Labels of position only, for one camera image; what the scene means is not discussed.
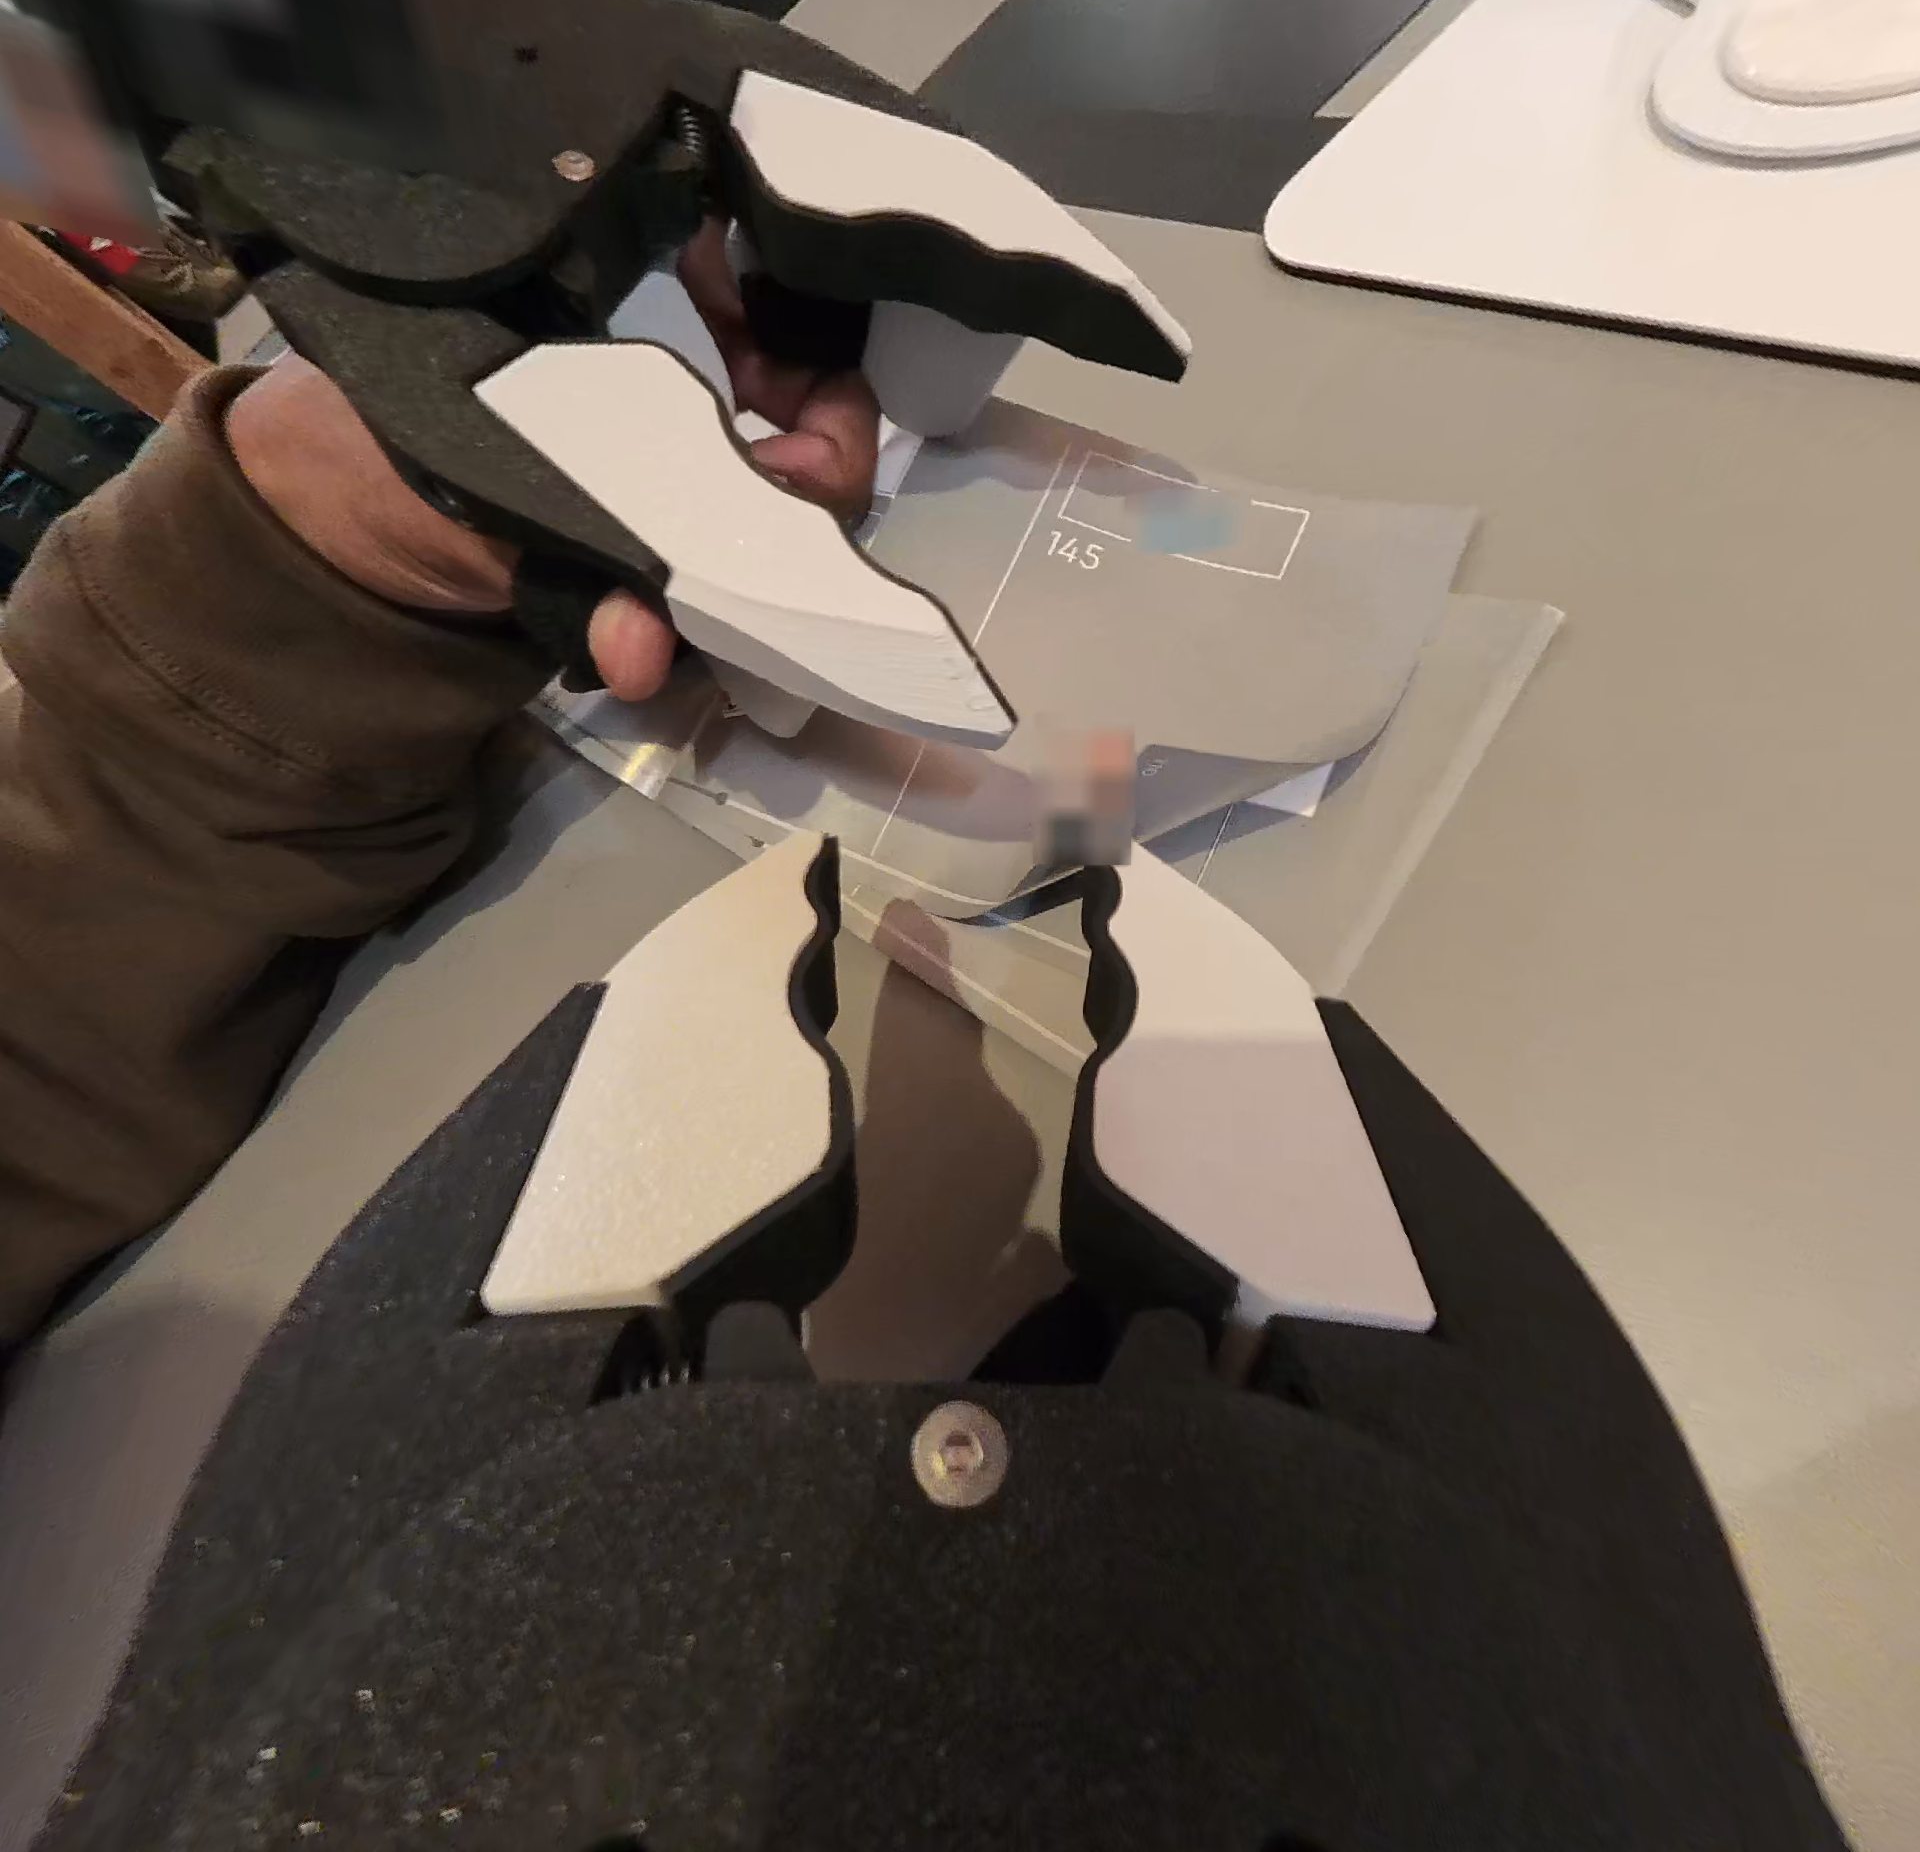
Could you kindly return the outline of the person's left hand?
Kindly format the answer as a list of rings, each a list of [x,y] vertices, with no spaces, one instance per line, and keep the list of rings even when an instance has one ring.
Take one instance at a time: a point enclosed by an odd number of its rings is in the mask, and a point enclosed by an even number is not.
[[[757,346],[718,220],[678,255],[678,283],[724,367],[733,411],[772,429],[751,444],[755,465],[840,521],[864,521],[881,426],[865,377],[787,367]],[[515,548],[419,498],[338,388],[300,356],[279,358],[232,402],[226,444],[275,518],[364,592],[439,617],[510,614]]]

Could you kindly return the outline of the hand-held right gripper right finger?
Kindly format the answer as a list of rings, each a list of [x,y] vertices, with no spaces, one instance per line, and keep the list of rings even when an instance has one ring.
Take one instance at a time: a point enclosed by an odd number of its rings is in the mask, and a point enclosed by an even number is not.
[[[1085,874],[1066,1269],[1113,1315],[1426,1334],[1435,1301],[1309,982],[1161,860]]]

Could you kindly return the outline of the grey desk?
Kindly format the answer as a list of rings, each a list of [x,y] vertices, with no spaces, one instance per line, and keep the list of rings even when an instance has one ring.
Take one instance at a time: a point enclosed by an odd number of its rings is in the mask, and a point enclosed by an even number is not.
[[[1275,269],[1091,212],[1179,388],[1031,349],[1054,418],[1479,509],[1566,621],[1358,1013],[1577,1258],[1736,1541],[1825,1792],[1916,1848],[1916,384]],[[265,1334],[401,1160],[729,858],[538,731],[467,874],[351,965],[261,1131],[5,1421],[5,1848],[33,1844]]]

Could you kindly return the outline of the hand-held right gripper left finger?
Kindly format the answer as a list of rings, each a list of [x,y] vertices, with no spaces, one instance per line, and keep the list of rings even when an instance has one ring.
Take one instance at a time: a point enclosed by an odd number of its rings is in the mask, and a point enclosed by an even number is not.
[[[853,1096],[829,1044],[837,843],[794,835],[647,930],[600,1003],[480,1300],[494,1316],[795,1321],[854,1232]]]

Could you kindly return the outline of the grey instruction booklet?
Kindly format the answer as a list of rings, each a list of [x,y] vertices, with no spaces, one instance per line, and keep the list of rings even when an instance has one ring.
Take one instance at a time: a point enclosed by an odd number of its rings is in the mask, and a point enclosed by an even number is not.
[[[1140,846],[1333,1000],[1563,621],[1452,592],[1468,509],[1261,488],[1002,400],[957,442],[891,430],[877,491],[862,542],[971,637],[1021,715],[1004,749],[833,713],[776,740],[702,669],[531,713],[740,860],[836,837],[843,928],[1059,1073],[1089,951],[1036,863],[1052,733],[1130,735]]]

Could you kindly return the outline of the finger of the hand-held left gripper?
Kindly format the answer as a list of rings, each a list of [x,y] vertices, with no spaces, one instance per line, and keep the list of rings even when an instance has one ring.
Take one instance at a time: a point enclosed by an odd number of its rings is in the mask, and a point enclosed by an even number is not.
[[[1189,335],[1147,286],[971,137],[764,71],[739,76],[724,136],[733,214],[788,291],[1183,380]]]
[[[947,614],[764,474],[659,344],[540,344],[473,386],[664,568],[678,635],[811,706],[996,751],[1015,715]]]

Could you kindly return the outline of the white stand base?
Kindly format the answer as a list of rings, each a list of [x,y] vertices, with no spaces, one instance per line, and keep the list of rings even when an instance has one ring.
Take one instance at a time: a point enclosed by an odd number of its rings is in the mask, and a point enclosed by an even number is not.
[[[1916,376],[1916,137],[1721,150],[1735,0],[1473,0],[1273,196],[1282,269]]]

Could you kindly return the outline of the person's left forearm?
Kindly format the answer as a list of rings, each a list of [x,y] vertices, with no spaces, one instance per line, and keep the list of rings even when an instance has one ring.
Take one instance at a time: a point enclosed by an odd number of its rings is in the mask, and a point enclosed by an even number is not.
[[[196,380],[5,609],[1,1337],[241,1145],[344,957],[467,853],[553,678],[329,568]]]

